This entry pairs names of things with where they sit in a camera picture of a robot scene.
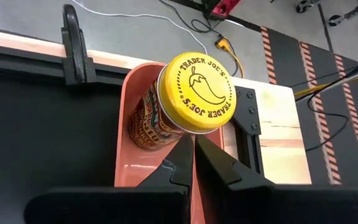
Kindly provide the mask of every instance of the black clamp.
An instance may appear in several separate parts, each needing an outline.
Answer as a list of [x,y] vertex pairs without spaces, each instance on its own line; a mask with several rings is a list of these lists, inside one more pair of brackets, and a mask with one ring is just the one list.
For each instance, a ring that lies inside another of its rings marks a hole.
[[263,175],[260,122],[255,90],[236,86],[237,104],[233,120],[239,161]]
[[93,59],[86,53],[84,34],[72,5],[63,6],[62,39],[66,50],[63,60],[66,85],[84,85],[96,82]]

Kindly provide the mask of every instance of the orange tray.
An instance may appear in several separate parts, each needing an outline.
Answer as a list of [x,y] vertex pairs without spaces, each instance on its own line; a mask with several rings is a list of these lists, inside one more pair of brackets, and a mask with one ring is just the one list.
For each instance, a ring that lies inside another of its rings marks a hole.
[[[118,123],[115,187],[136,187],[148,177],[168,155],[176,143],[158,151],[145,151],[137,147],[127,134],[128,117],[132,114],[142,95],[157,79],[163,63],[145,63],[132,69],[124,80]],[[223,149],[223,132],[219,128],[206,137]],[[200,190],[193,161],[193,186],[191,192],[191,223],[205,223]]]

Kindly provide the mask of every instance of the orange striped tape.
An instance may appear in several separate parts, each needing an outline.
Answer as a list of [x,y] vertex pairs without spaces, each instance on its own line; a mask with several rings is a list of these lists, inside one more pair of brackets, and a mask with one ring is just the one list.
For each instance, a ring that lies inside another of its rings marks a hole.
[[[309,46],[301,42],[300,49],[301,49],[303,61],[305,63],[306,79],[309,81],[308,87],[309,88],[316,87],[317,82],[314,81],[316,75],[314,73],[313,63],[311,61]],[[324,112],[323,101],[320,97],[320,94],[316,95],[312,99],[312,101],[313,101],[313,107],[316,111]],[[320,142],[324,142],[330,138],[326,117],[324,114],[321,113],[314,113],[314,117],[316,120],[316,125],[320,136]],[[339,174],[339,169],[335,158],[333,144],[330,141],[328,141],[321,148],[323,150],[324,160],[326,162],[328,177],[331,184],[341,184],[341,176]]]
[[[342,57],[339,55],[335,55],[335,63],[336,63],[336,67],[339,71],[339,76],[342,78],[345,76],[344,73],[344,67],[343,67],[343,61],[342,61]],[[357,110],[356,107],[354,105],[354,100],[353,100],[353,96],[352,96],[352,91],[350,89],[349,84],[345,83],[342,86],[343,91],[344,91],[344,95],[345,95],[345,99],[346,99],[346,104],[347,104],[347,109],[349,110],[349,114],[351,117],[351,122],[353,125],[353,130],[354,130],[354,134],[356,135],[356,139],[357,139],[357,143],[358,143],[358,115],[357,115]]]
[[267,65],[267,75],[268,82],[270,84],[277,84],[276,74],[274,72],[274,64],[272,58],[272,48],[270,47],[269,34],[267,33],[266,27],[260,27],[260,33],[262,34],[262,41],[264,43],[266,65]]

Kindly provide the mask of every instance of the wheel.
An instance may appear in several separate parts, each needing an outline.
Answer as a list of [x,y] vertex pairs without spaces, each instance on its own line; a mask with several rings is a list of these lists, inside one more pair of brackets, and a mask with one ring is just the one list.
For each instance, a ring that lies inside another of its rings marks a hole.
[[307,10],[309,10],[309,8],[311,8],[312,6],[313,4],[311,3],[310,0],[303,0],[296,5],[296,12],[304,13]]
[[330,26],[338,26],[342,21],[344,20],[344,18],[340,15],[333,15],[329,18],[328,20],[328,25]]

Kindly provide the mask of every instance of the chili pepper logo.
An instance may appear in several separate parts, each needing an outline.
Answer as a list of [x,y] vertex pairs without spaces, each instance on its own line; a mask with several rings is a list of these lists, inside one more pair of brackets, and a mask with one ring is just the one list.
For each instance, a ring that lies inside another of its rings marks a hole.
[[201,99],[212,105],[220,105],[225,102],[226,97],[216,96],[206,78],[202,74],[196,73],[196,67],[193,66],[191,68],[191,73],[192,74],[189,77],[190,87]]

